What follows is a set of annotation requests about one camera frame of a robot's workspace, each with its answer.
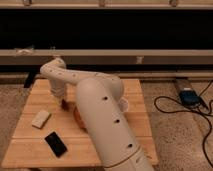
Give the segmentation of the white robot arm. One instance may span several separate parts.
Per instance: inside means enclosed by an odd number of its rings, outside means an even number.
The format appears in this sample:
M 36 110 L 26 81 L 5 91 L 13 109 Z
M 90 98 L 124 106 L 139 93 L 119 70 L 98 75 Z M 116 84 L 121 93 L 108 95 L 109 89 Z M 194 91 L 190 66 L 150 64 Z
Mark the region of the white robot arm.
M 60 100 L 67 84 L 76 87 L 77 109 L 105 171 L 154 171 L 119 107 L 124 84 L 118 76 L 69 70 L 61 58 L 44 64 L 40 73 Z

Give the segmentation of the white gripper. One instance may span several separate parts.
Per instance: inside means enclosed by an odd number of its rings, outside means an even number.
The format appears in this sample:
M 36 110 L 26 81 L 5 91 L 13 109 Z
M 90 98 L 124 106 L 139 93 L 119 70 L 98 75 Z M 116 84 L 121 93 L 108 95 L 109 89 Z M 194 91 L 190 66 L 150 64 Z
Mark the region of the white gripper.
M 65 106 L 66 105 L 66 100 L 65 98 L 67 97 L 67 87 L 63 86 L 63 87 L 54 87 L 50 89 L 51 94 L 58 99 L 62 99 L 61 100 L 61 106 Z

